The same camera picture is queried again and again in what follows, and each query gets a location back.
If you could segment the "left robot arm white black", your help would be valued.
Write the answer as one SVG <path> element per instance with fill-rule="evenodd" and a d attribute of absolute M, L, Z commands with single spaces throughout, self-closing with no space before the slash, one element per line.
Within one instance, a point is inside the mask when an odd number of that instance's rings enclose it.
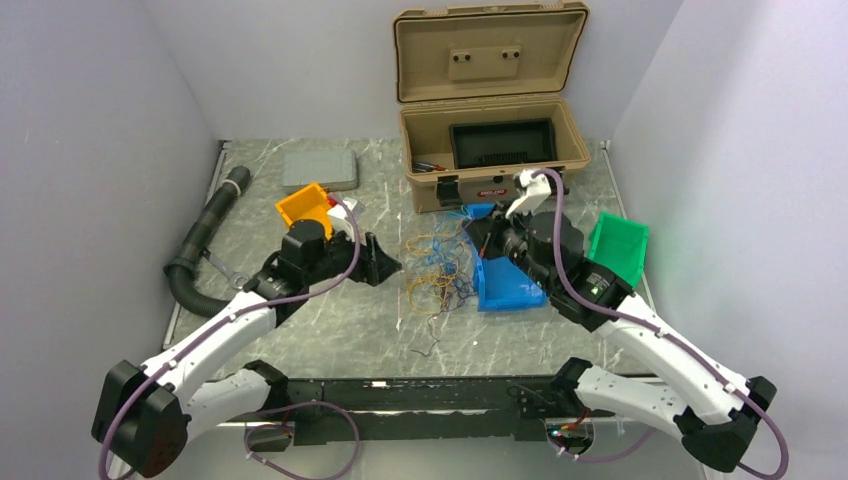
<path fill-rule="evenodd" d="M 248 412 L 279 417 L 290 397 L 288 379 L 276 368 L 253 361 L 222 380 L 212 375 L 308 299 L 346 279 L 378 286 L 401 269 L 370 232 L 327 237 L 315 220 L 295 222 L 280 249 L 213 318 L 141 365 L 121 361 L 108 372 L 92 425 L 102 446 L 100 476 L 109 476 L 107 462 L 115 457 L 152 478 L 189 442 L 227 420 Z"/>

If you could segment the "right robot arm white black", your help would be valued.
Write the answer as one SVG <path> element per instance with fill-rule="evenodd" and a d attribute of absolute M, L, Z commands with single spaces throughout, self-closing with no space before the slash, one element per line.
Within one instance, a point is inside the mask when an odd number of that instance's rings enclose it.
<path fill-rule="evenodd" d="M 507 220 L 494 210 L 466 230 L 485 259 L 517 267 L 562 317 L 636 355 L 665 383 L 649 385 L 571 357 L 551 382 L 555 409 L 620 414 L 679 440 L 714 470 L 740 467 L 776 386 L 737 374 L 680 338 L 629 283 L 584 255 L 583 235 L 568 218 L 559 231 L 554 218 L 543 212 Z"/>

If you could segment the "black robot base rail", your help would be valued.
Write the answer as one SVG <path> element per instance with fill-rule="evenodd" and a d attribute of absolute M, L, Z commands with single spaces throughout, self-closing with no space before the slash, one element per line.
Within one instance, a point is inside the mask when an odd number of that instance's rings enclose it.
<path fill-rule="evenodd" d="M 584 432 L 603 410 L 589 410 L 551 375 L 291 378 L 279 381 L 245 421 L 286 423 L 297 446 L 360 438 L 543 441 L 550 430 Z"/>

